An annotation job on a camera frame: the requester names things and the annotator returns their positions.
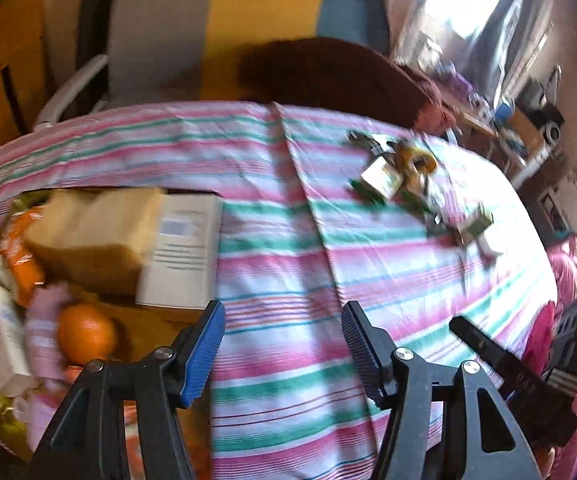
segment orange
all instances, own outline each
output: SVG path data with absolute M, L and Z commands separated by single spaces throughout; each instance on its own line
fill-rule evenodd
M 93 359 L 106 359 L 118 342 L 113 322 L 94 304 L 79 303 L 59 316 L 57 339 L 72 364 L 86 365 Z

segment loaf of bread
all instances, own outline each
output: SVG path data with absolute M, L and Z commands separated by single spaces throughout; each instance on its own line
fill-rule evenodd
M 75 189 L 56 189 L 44 205 L 42 218 L 26 229 L 24 243 L 52 275 L 68 278 L 60 248 L 95 197 Z
M 27 244 L 90 292 L 134 295 L 157 231 L 162 196 L 157 188 L 114 189 L 92 197 L 62 190 L 27 232 Z

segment orange package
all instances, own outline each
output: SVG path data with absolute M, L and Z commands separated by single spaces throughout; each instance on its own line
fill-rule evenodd
M 24 244 L 26 229 L 41 218 L 42 209 L 43 206 L 35 206 L 13 215 L 0 239 L 0 254 L 5 258 L 6 267 L 13 278 L 11 292 L 24 307 L 28 307 L 35 287 L 44 283 L 44 272 Z

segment blue gripper pad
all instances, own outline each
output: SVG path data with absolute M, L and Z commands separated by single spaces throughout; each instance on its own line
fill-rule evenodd
M 367 397 L 380 406 L 387 394 L 382 370 L 391 366 L 395 343 L 386 330 L 371 325 L 357 301 L 342 308 L 342 333 Z
M 211 301 L 204 314 L 193 326 L 188 339 L 178 350 L 178 365 L 181 366 L 182 388 L 180 400 L 183 408 L 201 396 L 208 373 L 210 372 L 217 349 L 224 336 L 226 310 L 220 301 Z

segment tape roll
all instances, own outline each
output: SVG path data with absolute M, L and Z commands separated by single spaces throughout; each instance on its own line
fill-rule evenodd
M 545 124 L 540 128 L 544 140 L 550 146 L 554 146 L 560 141 L 560 128 L 554 122 Z
M 433 173 L 438 167 L 438 161 L 431 152 L 422 150 L 415 146 L 407 146 L 401 151 L 402 160 L 405 165 L 405 173 L 428 175 Z

